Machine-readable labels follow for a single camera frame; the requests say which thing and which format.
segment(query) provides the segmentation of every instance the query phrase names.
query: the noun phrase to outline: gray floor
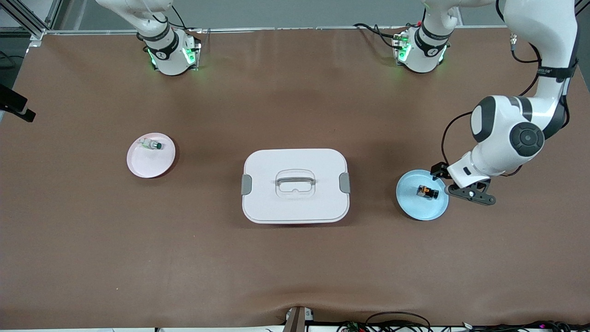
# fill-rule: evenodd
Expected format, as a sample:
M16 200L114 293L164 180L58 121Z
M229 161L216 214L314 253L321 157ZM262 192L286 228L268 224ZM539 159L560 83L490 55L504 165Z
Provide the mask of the gray floor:
M55 25L57 30L133 29L95 0L65 1L67 5L63 6L61 20ZM175 0L174 6L187 26L198 28L308 28L350 26L358 22L405 25L418 21L424 8L419 0ZM180 23L173 11L166 14L172 22ZM464 25L503 25L493 5L461 8L461 16ZM578 17L578 22L582 36L578 50L579 65L582 73L590 77L590 9ZM0 38L0 41L0 50L24 54L26 43L22 40ZM15 72L18 71L0 73L2 82L12 85Z

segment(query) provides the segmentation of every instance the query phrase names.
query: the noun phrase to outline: brown table mat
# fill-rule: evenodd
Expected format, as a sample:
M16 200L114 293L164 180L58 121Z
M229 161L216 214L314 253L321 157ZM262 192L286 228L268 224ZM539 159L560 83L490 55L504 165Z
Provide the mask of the brown table mat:
M450 119L532 80L508 39L457 30L443 64L415 74L360 31L213 34L199 71L166 77L132 35L44 37L15 87L37 118L0 126L0 327L251 326L280 323L293 305L317 320L404 310L433 324L587 322L590 95L579 74L571 124L517 176L492 181L495 206L452 199L417 222L395 202L402 174L442 160ZM178 160L145 180L125 156L149 132L171 136ZM458 121L449 158L474 145ZM348 215L248 221L244 161L273 148L340 151Z

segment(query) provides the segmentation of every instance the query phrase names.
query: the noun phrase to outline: vial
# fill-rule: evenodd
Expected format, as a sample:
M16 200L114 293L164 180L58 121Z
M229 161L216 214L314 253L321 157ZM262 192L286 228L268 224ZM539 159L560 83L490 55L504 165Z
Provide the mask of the vial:
M142 138L139 140L139 143L142 145L142 147L146 148L146 149L151 149L151 150L160 150L162 149L162 143L154 141L152 139L149 138Z
M418 192L416 195L420 197L426 197L428 199L437 199L438 198L438 190L430 189L425 185L421 185L418 187Z

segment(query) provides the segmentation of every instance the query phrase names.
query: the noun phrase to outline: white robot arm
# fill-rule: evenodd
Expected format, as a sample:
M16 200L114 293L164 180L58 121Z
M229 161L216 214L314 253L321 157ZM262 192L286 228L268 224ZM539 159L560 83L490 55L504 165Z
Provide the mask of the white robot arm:
M433 166L434 177L452 178L452 196L492 205L490 178L533 159L545 140L562 129L569 81L576 69L578 25L574 0L507 0L508 27L534 45L541 62L534 97L488 96L471 114L476 147L452 165Z
M137 37L147 45L156 69L166 75L179 75L196 67L201 43L183 30L173 29L162 13L172 0L96 0L137 29Z
M447 42L455 27L457 17L451 10L459 7L481 7L494 0L421 0L425 7L424 19L419 27L410 27L399 34L395 45L398 63L417 73L433 70L442 60Z

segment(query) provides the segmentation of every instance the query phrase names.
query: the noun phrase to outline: gray latch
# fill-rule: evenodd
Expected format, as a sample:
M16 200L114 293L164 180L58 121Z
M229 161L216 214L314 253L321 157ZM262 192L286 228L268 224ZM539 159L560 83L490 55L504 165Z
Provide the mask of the gray latch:
M339 177L340 180L340 191L345 194L350 194L350 177L348 173L344 172Z
M248 174L242 175L242 196L252 192L252 177Z

